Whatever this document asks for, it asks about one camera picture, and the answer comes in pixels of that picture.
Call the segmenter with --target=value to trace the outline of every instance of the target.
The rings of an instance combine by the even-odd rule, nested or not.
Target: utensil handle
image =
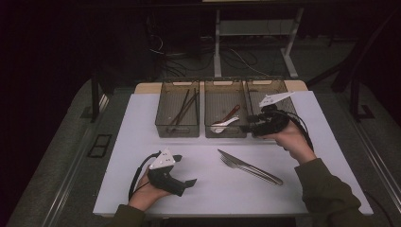
[[[254,171],[256,171],[256,172],[258,172],[258,173],[260,173],[260,174],[262,174],[262,175],[265,175],[266,177],[268,177],[268,178],[271,178],[273,181],[275,181],[277,184],[279,184],[279,185],[282,185],[283,184],[283,181],[280,179],[280,178],[278,178],[278,177],[276,177],[276,176],[274,176],[274,175],[271,175],[271,174],[269,174],[268,172],[266,172],[266,171],[264,171],[264,170],[262,170],[262,169],[260,169],[260,168],[258,168],[258,167],[255,167],[255,166],[248,166],[248,168],[250,168],[250,169],[252,169],[252,170],[254,170]]]
[[[268,177],[266,177],[266,176],[264,176],[264,175],[258,174],[258,173],[256,173],[256,172],[253,172],[253,171],[251,171],[251,170],[249,170],[249,169],[247,169],[247,168],[241,167],[241,166],[240,166],[239,168],[242,169],[242,170],[244,170],[245,172],[251,173],[251,174],[254,175],[255,177],[260,178],[260,179],[262,179],[262,180],[264,180],[264,181],[266,181],[266,182],[268,182],[268,183],[271,183],[271,184],[274,184],[274,185],[277,184],[276,181],[273,181],[271,178],[268,178]]]
[[[225,122],[228,119],[230,119],[230,117],[232,117],[235,114],[235,112],[239,110],[239,108],[240,108],[239,105],[234,106],[233,109],[221,121]]]

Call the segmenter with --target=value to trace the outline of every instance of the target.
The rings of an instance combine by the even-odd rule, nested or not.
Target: person's left hand
[[[159,189],[149,182],[148,167],[139,180],[135,190],[137,191],[133,193],[128,205],[142,211],[148,210],[150,206],[160,198],[171,195],[171,193]]]

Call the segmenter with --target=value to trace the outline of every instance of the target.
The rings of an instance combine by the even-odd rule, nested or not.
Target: knife
[[[253,170],[254,171],[254,172],[250,172],[250,171],[247,171],[247,172],[249,172],[251,174],[255,173],[255,176],[259,175],[257,177],[261,177],[261,176],[262,177],[266,177],[267,178],[266,180],[268,180],[270,183],[279,184],[279,185],[283,184],[283,181],[280,178],[278,178],[278,177],[276,177],[276,176],[274,176],[274,175],[272,175],[272,174],[270,174],[270,173],[268,173],[268,172],[266,172],[266,171],[264,171],[264,170],[262,170],[262,169],[260,169],[258,167],[255,167],[255,166],[252,166],[250,164],[247,164],[244,161],[234,157],[233,155],[222,151],[221,149],[218,149],[218,152],[220,152],[221,155],[223,155],[227,160],[231,161],[232,163],[237,165],[238,168],[241,168],[242,170],[247,171],[247,169],[243,169],[243,167],[246,167],[249,170]]]

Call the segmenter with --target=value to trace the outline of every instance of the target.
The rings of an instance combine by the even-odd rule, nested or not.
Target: floor
[[[279,52],[285,43],[285,39],[269,37],[240,42],[223,40],[222,75],[243,77],[263,73],[290,79]],[[308,81],[318,76],[342,61],[354,45],[341,43],[329,47],[327,44],[328,39],[324,37],[296,40],[291,57],[299,74],[298,79]],[[164,77],[212,77],[211,47],[206,42],[202,54],[196,58],[185,58],[174,53],[157,80]],[[401,148],[401,129],[363,85],[360,104],[367,105],[375,118],[357,123],[348,112],[348,89],[341,94],[331,91],[334,78],[335,75],[309,87],[309,90],[315,93],[346,160],[366,191],[374,210],[370,216],[374,226],[401,226],[400,210],[368,155],[370,151],[377,150],[394,181],[400,183],[401,167],[398,162],[401,152],[398,151]],[[96,122],[91,123],[88,118],[90,82],[82,86],[14,211],[9,226],[104,226],[110,221],[94,215],[92,211],[132,91],[132,87],[117,88],[112,96],[103,99],[101,114]],[[99,134],[111,134],[111,144],[103,158],[89,158],[86,154]],[[311,226],[310,218],[297,217],[296,224]],[[176,226],[193,225],[181,221]],[[254,226],[270,225],[260,221]]]

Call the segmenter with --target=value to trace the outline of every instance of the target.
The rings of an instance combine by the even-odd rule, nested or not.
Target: fork
[[[261,174],[259,174],[259,173],[257,173],[257,172],[253,172],[253,171],[249,170],[248,168],[245,168],[245,167],[242,167],[242,166],[239,166],[239,165],[233,163],[231,160],[227,159],[227,158],[224,157],[223,155],[221,155],[220,159],[221,159],[221,161],[223,161],[223,163],[224,163],[225,165],[227,165],[228,167],[231,167],[231,168],[239,168],[239,169],[241,169],[241,170],[244,170],[245,172],[251,173],[251,174],[254,175],[255,177],[258,177],[258,178],[260,178],[260,179],[262,179],[262,180],[264,180],[264,181],[267,181],[267,182],[272,183],[272,184],[277,184],[277,182],[272,181],[271,179],[269,179],[269,178],[267,178],[267,177],[265,177],[265,176],[263,176],[263,175],[261,175]]]

